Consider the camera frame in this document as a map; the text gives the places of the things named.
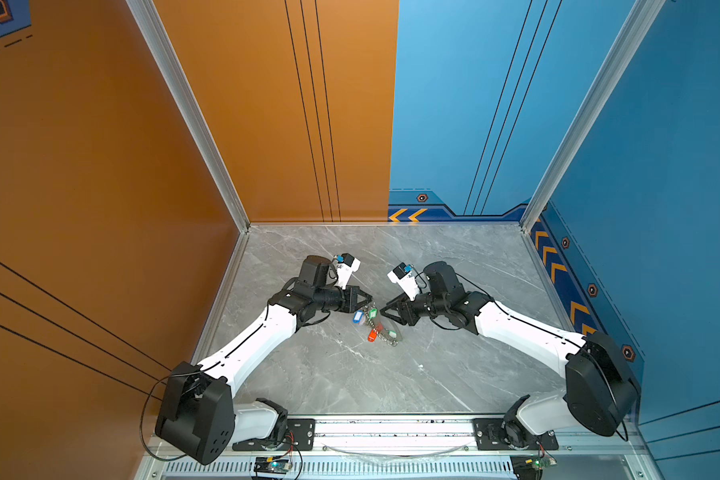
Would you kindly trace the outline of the aluminium front rail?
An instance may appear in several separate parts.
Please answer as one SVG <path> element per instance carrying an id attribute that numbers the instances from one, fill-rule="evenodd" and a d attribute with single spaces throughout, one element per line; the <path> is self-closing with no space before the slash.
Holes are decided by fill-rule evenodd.
<path id="1" fill-rule="evenodd" d="M 256 457 L 285 457 L 283 479 L 659 479 L 661 473 L 640 434 L 600 437 L 582 427 L 553 431 L 555 451 L 480 451 L 472 420 L 489 414 L 380 414 L 294 416 L 316 420 L 314 445 L 301 452 L 245 452 L 228 446 L 202 465 L 167 443 L 152 439 L 139 479 L 255 479 Z M 541 471 L 531 458 L 556 461 Z"/>

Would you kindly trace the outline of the left green circuit board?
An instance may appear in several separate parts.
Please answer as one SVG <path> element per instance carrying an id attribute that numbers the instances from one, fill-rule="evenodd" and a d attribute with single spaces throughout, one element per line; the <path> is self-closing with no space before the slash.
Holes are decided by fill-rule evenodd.
<path id="1" fill-rule="evenodd" d="M 291 471 L 293 465 L 285 457 L 256 457 L 253 464 L 253 477 L 255 479 L 283 479 Z"/>

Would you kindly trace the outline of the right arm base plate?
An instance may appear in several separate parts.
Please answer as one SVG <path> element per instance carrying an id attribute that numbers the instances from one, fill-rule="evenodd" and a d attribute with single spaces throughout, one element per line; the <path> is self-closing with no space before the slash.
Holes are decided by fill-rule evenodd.
<path id="1" fill-rule="evenodd" d="M 517 421 L 478 417 L 472 420 L 473 436 L 480 451 L 555 451 L 559 449 L 553 431 L 534 436 Z"/>

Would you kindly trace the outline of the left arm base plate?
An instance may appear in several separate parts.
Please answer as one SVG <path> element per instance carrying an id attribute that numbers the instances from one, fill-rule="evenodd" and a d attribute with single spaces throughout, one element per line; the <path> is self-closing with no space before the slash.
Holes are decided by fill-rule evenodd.
<path id="1" fill-rule="evenodd" d="M 249 439 L 232 445 L 234 451 L 277 452 L 292 446 L 299 451 L 311 451 L 314 445 L 316 420 L 314 418 L 288 418 L 278 421 L 274 430 L 263 439 Z"/>

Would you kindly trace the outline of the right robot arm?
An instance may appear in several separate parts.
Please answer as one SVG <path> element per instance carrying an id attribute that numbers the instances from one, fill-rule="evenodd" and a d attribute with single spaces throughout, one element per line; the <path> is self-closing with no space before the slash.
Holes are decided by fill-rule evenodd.
<path id="1" fill-rule="evenodd" d="M 412 266 L 395 266 L 388 278 L 402 292 L 382 307 L 381 315 L 404 326 L 443 316 L 449 330 L 504 343 L 565 381 L 556 392 L 520 397 L 501 420 L 502 443 L 523 450 L 545 434 L 572 426 L 628 440 L 626 418 L 639 400 L 641 385 L 610 336 L 563 330 L 516 312 L 444 261 L 427 265 L 423 274 L 426 290 Z"/>

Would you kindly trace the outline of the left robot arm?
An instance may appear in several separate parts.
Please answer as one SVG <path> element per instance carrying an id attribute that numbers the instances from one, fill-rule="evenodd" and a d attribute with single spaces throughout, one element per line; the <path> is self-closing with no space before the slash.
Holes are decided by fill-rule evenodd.
<path id="1" fill-rule="evenodd" d="M 235 396 L 295 333 L 333 312 L 352 314 L 371 303 L 371 295 L 350 282 L 360 265 L 349 253 L 333 259 L 307 256 L 299 275 L 267 300 L 242 333 L 197 364 L 180 363 L 162 379 L 156 436 L 202 465 L 214 462 L 231 444 L 254 440 L 268 448 L 284 445 L 289 439 L 287 409 L 263 398 L 237 404 Z"/>

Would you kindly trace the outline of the left aluminium corner post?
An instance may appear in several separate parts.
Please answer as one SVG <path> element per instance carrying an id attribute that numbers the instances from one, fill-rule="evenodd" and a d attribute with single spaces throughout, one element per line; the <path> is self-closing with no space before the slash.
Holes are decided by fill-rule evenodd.
<path id="1" fill-rule="evenodd" d="M 155 3 L 147 0 L 127 0 L 126 4 L 230 216 L 237 229 L 247 234 L 250 220 Z"/>

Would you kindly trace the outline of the grey metal key holder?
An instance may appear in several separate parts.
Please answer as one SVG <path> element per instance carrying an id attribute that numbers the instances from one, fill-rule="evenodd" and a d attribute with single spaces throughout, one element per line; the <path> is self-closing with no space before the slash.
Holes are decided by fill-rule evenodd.
<path id="1" fill-rule="evenodd" d="M 364 324 L 369 328 L 369 332 L 371 328 L 376 325 L 380 325 L 383 329 L 383 331 L 381 332 L 381 336 L 375 342 L 385 342 L 392 347 L 396 347 L 402 342 L 402 334 L 399 333 L 395 328 L 387 326 L 382 322 L 383 317 L 379 313 L 379 309 L 373 303 L 363 309 L 362 312 L 364 313 Z M 397 338 L 390 338 L 387 333 L 388 330 L 395 331 L 397 333 Z"/>

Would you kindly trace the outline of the aluminium corner post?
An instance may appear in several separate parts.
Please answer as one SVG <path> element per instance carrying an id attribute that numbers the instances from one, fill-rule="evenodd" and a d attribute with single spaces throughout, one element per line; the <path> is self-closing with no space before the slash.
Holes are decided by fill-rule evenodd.
<path id="1" fill-rule="evenodd" d="M 519 225 L 531 231 L 665 4 L 636 1 L 542 176 Z"/>
<path id="2" fill-rule="evenodd" d="M 155 3 L 147 0 L 127 0 L 126 4 L 230 216 L 237 229 L 247 234 L 250 220 Z"/>

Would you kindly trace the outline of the right green circuit board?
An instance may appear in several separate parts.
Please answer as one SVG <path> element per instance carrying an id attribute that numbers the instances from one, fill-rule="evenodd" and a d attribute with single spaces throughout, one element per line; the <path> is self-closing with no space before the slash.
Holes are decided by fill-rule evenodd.
<path id="1" fill-rule="evenodd" d="M 536 471 L 541 471 L 546 468 L 549 468 L 550 466 L 554 466 L 556 464 L 556 461 L 552 459 L 551 457 L 538 457 L 538 458 L 531 458 L 528 459 L 525 462 L 525 465 L 529 468 L 532 468 Z"/>

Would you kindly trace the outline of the right aluminium corner post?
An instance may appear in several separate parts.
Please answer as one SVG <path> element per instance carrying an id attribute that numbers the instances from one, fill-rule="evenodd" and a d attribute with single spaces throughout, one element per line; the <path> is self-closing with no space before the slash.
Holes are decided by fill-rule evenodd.
<path id="1" fill-rule="evenodd" d="M 531 231 L 665 4 L 636 1 L 542 176 L 519 225 Z"/>

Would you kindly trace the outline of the green circuit board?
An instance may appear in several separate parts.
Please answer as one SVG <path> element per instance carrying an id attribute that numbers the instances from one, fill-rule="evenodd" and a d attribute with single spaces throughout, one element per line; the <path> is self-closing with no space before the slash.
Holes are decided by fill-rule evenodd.
<path id="1" fill-rule="evenodd" d="M 283 479 L 291 471 L 293 465 L 285 457 L 256 457 L 253 464 L 253 477 L 255 479 Z"/>
<path id="2" fill-rule="evenodd" d="M 525 465 L 529 468 L 532 468 L 536 471 L 541 471 L 546 468 L 549 468 L 550 466 L 554 466 L 556 464 L 556 461 L 552 459 L 551 457 L 538 457 L 538 458 L 531 458 L 528 459 L 525 462 Z"/>

